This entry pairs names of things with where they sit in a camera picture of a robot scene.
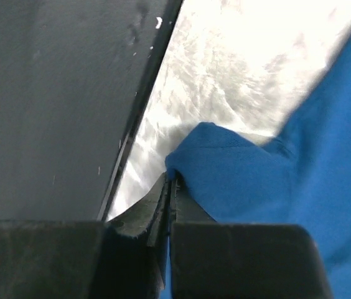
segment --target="white paint chip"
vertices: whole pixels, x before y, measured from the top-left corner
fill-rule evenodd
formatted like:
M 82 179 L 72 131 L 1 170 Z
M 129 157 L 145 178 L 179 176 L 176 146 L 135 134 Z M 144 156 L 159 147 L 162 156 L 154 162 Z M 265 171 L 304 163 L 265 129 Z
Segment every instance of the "white paint chip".
M 159 29 L 161 26 L 162 26 L 162 18 L 161 17 L 156 17 L 156 20 L 157 20 L 157 24 L 156 24 L 156 29 Z

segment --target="blue cloth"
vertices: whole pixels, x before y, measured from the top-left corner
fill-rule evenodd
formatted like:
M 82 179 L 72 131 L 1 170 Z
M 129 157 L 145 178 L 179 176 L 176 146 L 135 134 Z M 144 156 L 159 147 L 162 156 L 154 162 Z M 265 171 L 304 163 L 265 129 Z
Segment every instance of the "blue cloth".
M 280 134 L 256 146 L 199 124 L 166 158 L 219 222 L 293 223 L 315 239 L 335 298 L 351 298 L 351 37 Z M 162 298 L 169 298 L 168 291 Z

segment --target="white surface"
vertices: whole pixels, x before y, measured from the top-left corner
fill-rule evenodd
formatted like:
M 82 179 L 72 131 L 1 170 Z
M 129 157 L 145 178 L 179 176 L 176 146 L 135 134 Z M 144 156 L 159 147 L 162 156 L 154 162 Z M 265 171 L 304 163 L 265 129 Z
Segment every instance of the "white surface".
M 185 0 L 109 219 L 142 198 L 200 121 L 274 136 L 351 31 L 351 0 Z

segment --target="black object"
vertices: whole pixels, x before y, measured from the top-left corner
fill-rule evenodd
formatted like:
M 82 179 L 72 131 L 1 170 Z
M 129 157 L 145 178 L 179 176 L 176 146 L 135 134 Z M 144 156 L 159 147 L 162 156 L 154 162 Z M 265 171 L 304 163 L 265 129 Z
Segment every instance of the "black object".
M 0 298 L 158 298 L 169 223 L 173 299 L 332 298 L 304 229 L 218 224 L 164 175 L 107 224 L 0 222 Z
M 106 217 L 181 2 L 0 0 L 0 219 Z

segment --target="blue towel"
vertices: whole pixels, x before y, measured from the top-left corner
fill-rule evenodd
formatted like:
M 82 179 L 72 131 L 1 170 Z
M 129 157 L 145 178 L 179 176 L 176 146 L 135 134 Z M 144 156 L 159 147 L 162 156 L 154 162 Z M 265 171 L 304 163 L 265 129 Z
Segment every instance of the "blue towel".
M 166 158 L 219 222 L 291 223 L 316 240 L 335 298 L 351 298 L 351 37 L 280 134 L 256 146 L 199 124 Z M 169 298 L 168 291 L 162 298 Z

